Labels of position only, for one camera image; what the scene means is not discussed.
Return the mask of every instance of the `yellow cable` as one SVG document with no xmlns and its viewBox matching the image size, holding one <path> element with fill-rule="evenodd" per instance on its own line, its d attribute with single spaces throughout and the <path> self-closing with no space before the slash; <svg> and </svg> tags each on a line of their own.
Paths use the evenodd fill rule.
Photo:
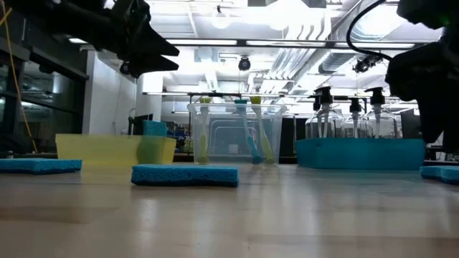
<svg viewBox="0 0 459 258">
<path fill-rule="evenodd" d="M 35 145 L 34 137 L 32 136 L 32 132 L 30 131 L 30 127 L 29 127 L 29 123 L 27 122 L 26 113 L 24 111 L 24 108 L 22 107 L 21 90 L 19 89 L 19 83 L 17 81 L 16 69 L 14 69 L 14 58 L 13 58 L 13 52 L 11 50 L 11 42 L 9 40 L 9 28 L 8 28 L 8 19 L 7 19 L 8 15 L 11 13 L 11 8 L 8 11 L 6 11 L 5 4 L 2 4 L 2 7 L 3 7 L 3 18 L 0 20 L 0 26 L 3 23 L 5 23 L 6 43 L 8 44 L 9 59 L 11 61 L 11 68 L 13 70 L 14 86 L 16 86 L 16 91 L 17 91 L 17 100 L 19 101 L 19 104 L 21 105 L 22 117 L 24 118 L 24 122 L 25 122 L 26 128 L 27 128 L 27 132 L 28 132 L 28 134 L 30 136 L 30 139 L 32 140 L 32 144 L 34 145 L 35 153 L 38 153 L 37 145 Z"/>
</svg>

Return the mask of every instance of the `plastic container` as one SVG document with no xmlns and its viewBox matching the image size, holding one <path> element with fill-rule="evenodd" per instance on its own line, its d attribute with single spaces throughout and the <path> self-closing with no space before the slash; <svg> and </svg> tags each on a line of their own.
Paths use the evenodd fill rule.
<svg viewBox="0 0 459 258">
<path fill-rule="evenodd" d="M 351 98 L 349 112 L 352 114 L 345 119 L 341 126 L 341 137 L 343 138 L 372 138 L 373 127 L 368 120 L 362 120 L 360 116 L 361 106 L 357 97 Z"/>
<path fill-rule="evenodd" d="M 315 92 L 320 96 L 321 109 L 306 121 L 306 138 L 340 138 L 343 115 L 331 108 L 333 97 L 330 87 L 322 87 Z"/>
<path fill-rule="evenodd" d="M 425 146 L 418 139 L 317 138 L 297 141 L 296 153 L 308 168 L 418 171 Z"/>
<path fill-rule="evenodd" d="M 83 165 L 133 166 L 170 164 L 176 141 L 142 135 L 56 134 L 57 156 L 81 159 Z"/>
<path fill-rule="evenodd" d="M 196 103 L 188 110 L 195 163 L 278 163 L 284 105 Z"/>
<path fill-rule="evenodd" d="M 373 96 L 370 98 L 372 110 L 362 117 L 362 120 L 366 120 L 372 125 L 372 138 L 398 138 L 400 133 L 396 116 L 382 107 L 385 103 L 382 87 L 368 89 L 365 92 L 373 92 Z"/>
</svg>

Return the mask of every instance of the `black cable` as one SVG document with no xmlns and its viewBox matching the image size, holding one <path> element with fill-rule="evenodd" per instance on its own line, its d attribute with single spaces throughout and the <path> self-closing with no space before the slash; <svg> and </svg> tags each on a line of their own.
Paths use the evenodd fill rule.
<svg viewBox="0 0 459 258">
<path fill-rule="evenodd" d="M 351 25 L 349 25 L 349 29 L 348 29 L 348 31 L 346 33 L 346 42 L 347 42 L 349 48 L 354 50 L 355 52 L 359 52 L 359 53 L 362 53 L 362 54 L 371 54 L 371 55 L 374 55 L 374 56 L 377 56 L 377 57 L 381 57 L 381 58 L 384 58 L 384 59 L 387 59 L 387 60 L 390 61 L 390 60 L 392 60 L 392 57 L 388 56 L 387 54 L 383 54 L 383 53 L 379 53 L 379 52 L 375 52 L 375 51 L 371 51 L 371 50 L 360 49 L 360 48 L 354 46 L 354 44 L 351 41 L 352 29 L 354 28 L 356 23 L 360 20 L 360 18 L 362 18 L 365 14 L 367 14 L 368 12 L 370 12 L 372 9 L 376 8 L 380 4 L 384 3 L 385 1 L 386 0 L 375 1 L 373 4 L 371 4 L 367 8 L 365 8 L 365 10 L 363 10 L 360 14 L 357 14 L 357 16 L 354 18 L 354 20 L 352 20 Z"/>
</svg>

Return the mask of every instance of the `pump dispenser head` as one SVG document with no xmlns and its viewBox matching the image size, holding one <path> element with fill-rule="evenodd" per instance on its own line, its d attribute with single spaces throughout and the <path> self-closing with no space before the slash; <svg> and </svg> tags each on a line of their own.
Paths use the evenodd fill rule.
<svg viewBox="0 0 459 258">
<path fill-rule="evenodd" d="M 349 112 L 354 113 L 354 112 L 361 112 L 361 106 L 359 104 L 359 99 L 357 97 L 350 97 L 351 100 L 351 107 L 349 107 Z"/>
<path fill-rule="evenodd" d="M 321 96 L 311 95 L 308 98 L 314 98 L 313 110 L 317 111 L 321 109 Z"/>
<path fill-rule="evenodd" d="M 333 103 L 333 97 L 330 94 L 330 89 L 331 89 L 330 86 L 325 86 L 325 87 L 320 87 L 320 88 L 314 90 L 316 95 L 320 95 L 321 96 L 321 104 L 331 104 L 331 103 Z"/>
<path fill-rule="evenodd" d="M 382 94 L 382 87 L 374 87 L 372 89 L 365 90 L 365 92 L 373 92 L 373 95 L 370 97 L 370 104 L 376 105 L 376 104 L 384 104 L 385 99 Z"/>
</svg>

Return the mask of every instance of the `cable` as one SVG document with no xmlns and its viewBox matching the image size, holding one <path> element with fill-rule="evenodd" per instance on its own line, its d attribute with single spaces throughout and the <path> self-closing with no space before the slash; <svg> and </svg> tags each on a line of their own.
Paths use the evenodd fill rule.
<svg viewBox="0 0 459 258">
<path fill-rule="evenodd" d="M 29 123 L 27 122 L 26 113 L 24 111 L 24 108 L 22 107 L 21 90 L 19 89 L 19 83 L 18 83 L 18 79 L 17 79 L 17 76 L 16 76 L 16 69 L 14 69 L 14 58 L 13 58 L 13 52 L 11 50 L 11 41 L 10 41 L 10 38 L 9 38 L 9 28 L 8 28 L 8 19 L 7 19 L 8 15 L 11 13 L 11 8 L 8 11 L 6 11 L 5 3 L 3 3 L 1 6 L 3 8 L 3 17 L 4 17 L 3 19 L 4 19 L 4 21 L 3 21 L 3 19 L 2 19 L 2 21 L 5 23 L 6 43 L 8 45 L 8 50 L 9 50 L 9 60 L 11 61 L 11 69 L 13 70 L 14 86 L 16 87 L 16 91 L 17 91 L 17 100 L 19 101 L 19 104 L 21 105 L 22 117 L 24 118 L 24 123 L 26 124 L 26 129 L 27 129 L 27 132 L 29 134 L 29 137 L 32 140 L 32 144 L 34 146 L 35 153 L 38 153 L 37 145 L 35 144 L 34 137 L 32 136 L 32 132 L 30 131 Z"/>
<path fill-rule="evenodd" d="M 379 53 L 379 52 L 375 52 L 375 51 L 371 51 L 371 50 L 360 49 L 360 48 L 354 46 L 354 44 L 351 41 L 352 29 L 354 28 L 356 23 L 360 20 L 360 18 L 362 18 L 365 14 L 367 14 L 368 12 L 370 12 L 372 9 L 376 8 L 380 4 L 384 3 L 385 1 L 386 0 L 375 1 L 373 4 L 371 4 L 367 8 L 365 8 L 365 10 L 363 10 L 360 14 L 357 14 L 357 16 L 354 18 L 354 20 L 352 20 L 351 25 L 349 25 L 349 29 L 347 30 L 346 42 L 349 45 L 349 48 L 354 50 L 355 52 L 359 52 L 359 53 L 362 53 L 362 54 L 371 54 L 371 55 L 374 55 L 374 56 L 377 56 L 377 57 L 381 57 L 381 58 L 384 58 L 384 59 L 387 59 L 387 60 L 390 61 L 390 60 L 392 60 L 392 57 L 390 57 L 389 55 L 383 54 L 383 53 Z"/>
</svg>

